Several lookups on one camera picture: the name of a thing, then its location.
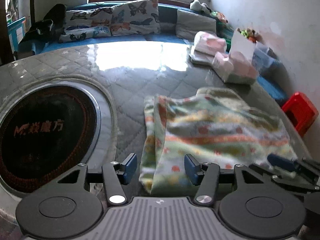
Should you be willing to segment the upright butterfly pillow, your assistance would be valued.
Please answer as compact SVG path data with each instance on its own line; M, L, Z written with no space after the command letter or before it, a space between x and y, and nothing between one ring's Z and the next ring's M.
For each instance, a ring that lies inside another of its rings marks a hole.
M149 35L161 32L158 0L137 0L111 7L113 36Z

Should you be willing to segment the green orange plush toys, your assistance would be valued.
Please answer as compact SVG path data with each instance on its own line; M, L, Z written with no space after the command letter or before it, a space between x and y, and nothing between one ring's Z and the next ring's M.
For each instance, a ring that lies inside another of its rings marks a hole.
M258 32L256 32L254 29L251 29L251 28L247 28L247 29L237 28L236 31L253 43L256 43L260 36Z

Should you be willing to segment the blue white cabinet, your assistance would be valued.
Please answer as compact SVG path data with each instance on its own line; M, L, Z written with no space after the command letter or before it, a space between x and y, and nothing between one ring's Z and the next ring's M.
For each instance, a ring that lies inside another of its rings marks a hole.
M18 51L18 45L25 35L25 17L10 23L7 28L11 50Z

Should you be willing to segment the round black induction cooktop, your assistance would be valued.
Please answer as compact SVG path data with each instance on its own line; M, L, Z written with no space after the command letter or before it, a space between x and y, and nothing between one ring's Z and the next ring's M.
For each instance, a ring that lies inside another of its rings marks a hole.
M48 86L18 100L1 121L1 180L31 193L92 154L100 129L97 101L85 89Z

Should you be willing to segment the grey plush toy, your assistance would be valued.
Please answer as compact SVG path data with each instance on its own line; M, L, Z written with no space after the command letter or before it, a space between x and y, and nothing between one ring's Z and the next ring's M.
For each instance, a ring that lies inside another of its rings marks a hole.
M201 14L211 14L212 10L208 8L208 5L206 3L200 3L199 0L193 0L190 3L190 10L199 12Z

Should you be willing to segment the blue sofa bench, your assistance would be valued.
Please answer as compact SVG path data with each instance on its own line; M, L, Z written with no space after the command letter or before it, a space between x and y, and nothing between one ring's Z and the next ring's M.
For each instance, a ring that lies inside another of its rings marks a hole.
M101 7L103 5L119 5L120 3L89 3L80 5L72 8L71 10L91 10ZM27 41L20 42L18 45L18 51L14 52L16 58L23 58L23 55L28 53L32 55L57 50L61 48L67 48L72 46L81 46L85 44L96 44L96 43L107 43L107 42L121 42L121 41L156 41L156 42L167 42L167 43L179 43L179 44L188 44L189 41L179 38L175 34L176 22L177 22L177 11L185 10L188 12L193 12L190 9L184 7L178 7L175 5L167 5L160 3L158 5L159 10L159 20L161 26L161 32L159 34L149 34L149 35L125 35L125 36L110 36L110 37L101 37L101 38L90 38L82 41L73 41L67 43L59 42L59 35L63 33L63 28L56 29L55 36L49 42L40 42L40 41ZM276 102L282 106L286 100L288 100L287 94L280 88L278 84L272 81L269 78L259 77L258 83L263 87L268 94L276 100Z

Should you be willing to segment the rear pink tissue pack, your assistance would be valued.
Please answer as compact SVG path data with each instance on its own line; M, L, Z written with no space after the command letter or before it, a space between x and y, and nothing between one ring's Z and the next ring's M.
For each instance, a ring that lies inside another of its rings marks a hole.
M198 52L215 56L217 52L226 52L227 43L224 38L205 31L199 31L194 37L194 48Z

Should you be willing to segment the flat white box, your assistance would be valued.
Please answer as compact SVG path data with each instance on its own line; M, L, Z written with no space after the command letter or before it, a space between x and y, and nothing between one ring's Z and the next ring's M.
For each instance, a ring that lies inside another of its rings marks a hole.
M190 60L193 64L202 66L211 66L214 57L195 50L195 46L192 46L189 52Z

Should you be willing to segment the colourful patterned baby garment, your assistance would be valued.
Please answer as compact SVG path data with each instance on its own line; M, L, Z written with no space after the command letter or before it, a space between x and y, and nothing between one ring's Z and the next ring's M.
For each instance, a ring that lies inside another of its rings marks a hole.
M203 87L184 99L147 96L144 117L146 140L139 181L153 196L196 192L185 173L186 154L223 169L265 165L271 153L297 157L282 120L250 107L231 89Z

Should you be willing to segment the black bag on sofa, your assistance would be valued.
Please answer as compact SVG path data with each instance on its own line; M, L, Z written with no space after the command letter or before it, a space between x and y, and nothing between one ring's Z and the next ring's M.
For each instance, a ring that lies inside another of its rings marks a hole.
M50 9L43 20L35 22L22 40L49 42L55 36L56 29L62 28L66 15L66 6L58 3Z

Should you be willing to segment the flat butterfly pillow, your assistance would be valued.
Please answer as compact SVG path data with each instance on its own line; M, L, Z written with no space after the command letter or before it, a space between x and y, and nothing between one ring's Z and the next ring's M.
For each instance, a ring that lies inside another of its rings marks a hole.
M59 37L60 43L73 41L82 41L90 38L110 37L111 32L109 27L99 25L89 27L86 25L70 26L65 28Z
M66 11L64 27L96 27L99 25L109 27L112 20L112 8L101 7L91 10L69 10Z

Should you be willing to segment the lower flat butterfly pillow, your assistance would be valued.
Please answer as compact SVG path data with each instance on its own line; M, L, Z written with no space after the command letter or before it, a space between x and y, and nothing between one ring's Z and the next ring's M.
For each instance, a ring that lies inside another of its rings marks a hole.
M86 25L70 26L65 28L59 37L60 43L73 41L82 41L90 38L110 37L111 32L109 27L99 25L89 27Z

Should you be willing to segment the red plastic stool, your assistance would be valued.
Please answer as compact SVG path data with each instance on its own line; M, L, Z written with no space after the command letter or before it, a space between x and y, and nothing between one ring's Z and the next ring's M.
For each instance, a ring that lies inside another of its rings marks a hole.
M304 137L319 115L317 108L302 92L295 92L281 109L301 137Z

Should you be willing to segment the front pink tissue pack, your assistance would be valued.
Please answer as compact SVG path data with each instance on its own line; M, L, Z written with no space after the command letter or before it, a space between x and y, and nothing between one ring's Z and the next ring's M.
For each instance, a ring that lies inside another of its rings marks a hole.
M229 53L216 52L212 67L224 83L252 85L259 72L252 66L255 43L235 31Z

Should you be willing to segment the clear plastic storage box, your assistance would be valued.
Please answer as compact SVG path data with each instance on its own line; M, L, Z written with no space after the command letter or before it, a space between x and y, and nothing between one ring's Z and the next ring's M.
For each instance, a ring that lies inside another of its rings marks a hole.
M279 65L279 61L270 47L257 41L252 56L252 65L263 75L274 70Z

